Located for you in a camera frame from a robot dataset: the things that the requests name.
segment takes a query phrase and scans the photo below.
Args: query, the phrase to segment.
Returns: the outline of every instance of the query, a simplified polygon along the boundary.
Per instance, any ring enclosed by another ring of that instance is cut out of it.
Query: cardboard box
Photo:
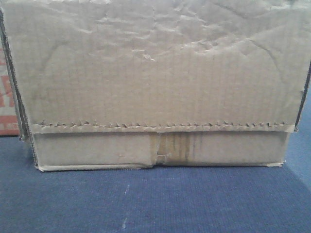
[[[6,69],[3,49],[0,47],[0,135],[18,135],[13,94]]]
[[[3,0],[40,170],[280,166],[310,76],[308,0]]]

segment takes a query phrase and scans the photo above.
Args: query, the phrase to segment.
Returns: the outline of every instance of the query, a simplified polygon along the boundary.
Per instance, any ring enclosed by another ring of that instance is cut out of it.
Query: brown stain
[[[149,133],[149,140],[150,140],[150,155],[151,155],[152,163],[156,164],[159,134]]]
[[[191,160],[190,138],[191,134],[186,132],[151,133],[153,161],[167,165],[186,165]]]
[[[200,133],[200,153],[202,153],[203,132]]]
[[[195,160],[195,144],[196,144],[197,134],[193,134],[193,146],[192,146],[192,159]]]

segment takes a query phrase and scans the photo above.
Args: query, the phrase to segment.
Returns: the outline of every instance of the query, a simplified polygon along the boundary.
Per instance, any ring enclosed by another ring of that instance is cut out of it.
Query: blue fabric surface
[[[311,99],[282,167],[41,173],[0,138],[0,233],[310,233]]]

